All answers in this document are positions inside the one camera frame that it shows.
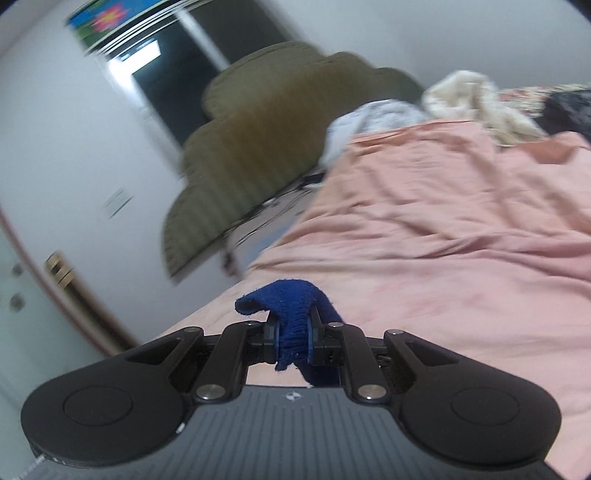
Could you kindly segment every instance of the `pile of clothes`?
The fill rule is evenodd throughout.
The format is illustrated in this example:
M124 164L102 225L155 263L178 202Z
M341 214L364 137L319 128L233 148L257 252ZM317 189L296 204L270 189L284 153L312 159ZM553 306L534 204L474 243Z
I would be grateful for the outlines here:
M478 121L501 147L564 131L578 132L591 142L591 90L550 94L541 116L534 119L504 101L486 75L460 70L427 89L421 103L422 108L395 99L380 100L337 118L329 126L320 167L330 169L354 135L391 131L431 119Z

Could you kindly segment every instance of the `logo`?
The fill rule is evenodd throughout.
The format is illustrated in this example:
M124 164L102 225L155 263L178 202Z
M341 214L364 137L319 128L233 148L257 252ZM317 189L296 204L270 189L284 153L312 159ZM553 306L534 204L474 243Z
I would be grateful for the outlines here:
M285 397L290 402L296 402L300 398L302 398L302 395L300 395L298 392L291 392L291 393L288 393Z

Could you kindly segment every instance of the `metal pivot screw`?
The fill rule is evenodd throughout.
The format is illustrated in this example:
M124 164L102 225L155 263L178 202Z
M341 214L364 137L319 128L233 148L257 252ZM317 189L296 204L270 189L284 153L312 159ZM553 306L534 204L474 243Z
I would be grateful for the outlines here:
M221 385L217 385L215 383L208 383L205 385L201 385L196 391L196 394L199 398L203 400L217 400L218 398L222 398L226 394L226 389L223 388Z
M379 398L384 398L388 391L381 385L368 384L359 387L357 393L360 397L365 398L366 400L377 400Z

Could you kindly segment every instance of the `white cloth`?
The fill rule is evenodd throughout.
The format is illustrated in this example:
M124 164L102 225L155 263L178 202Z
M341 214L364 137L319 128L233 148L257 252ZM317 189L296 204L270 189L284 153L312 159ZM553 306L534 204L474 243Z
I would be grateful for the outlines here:
M423 93L423 108L435 118L477 120L500 145L545 137L529 117L499 100L499 89L482 73L458 70Z
M319 165L330 168L342 155L353 135L386 132L429 120L419 107L399 100L379 100L366 103L357 110L338 117L326 132L324 153Z

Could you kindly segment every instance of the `ribbed gray surface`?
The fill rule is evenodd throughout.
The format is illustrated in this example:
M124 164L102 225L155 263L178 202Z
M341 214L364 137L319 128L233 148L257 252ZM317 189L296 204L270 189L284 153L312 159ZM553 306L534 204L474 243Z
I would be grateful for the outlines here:
M293 401L291 393L301 395ZM424 453L380 407L340 388L244 387L223 405L199 407L179 436L148 457L79 469L49 460L27 480L557 480L539 463L477 472Z

